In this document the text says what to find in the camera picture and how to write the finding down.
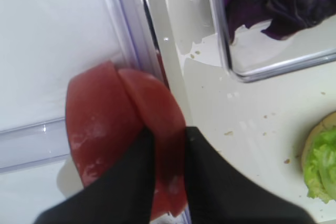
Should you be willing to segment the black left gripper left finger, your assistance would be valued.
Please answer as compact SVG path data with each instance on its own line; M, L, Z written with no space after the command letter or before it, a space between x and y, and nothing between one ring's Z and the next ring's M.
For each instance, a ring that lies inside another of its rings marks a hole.
M144 128L106 173L35 223L149 223L155 187L154 137Z

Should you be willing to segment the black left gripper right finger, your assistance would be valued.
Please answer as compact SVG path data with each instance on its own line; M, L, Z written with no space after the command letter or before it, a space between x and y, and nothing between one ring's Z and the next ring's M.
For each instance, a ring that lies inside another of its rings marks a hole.
M184 184L192 223L314 223L301 207L263 189L185 129Z

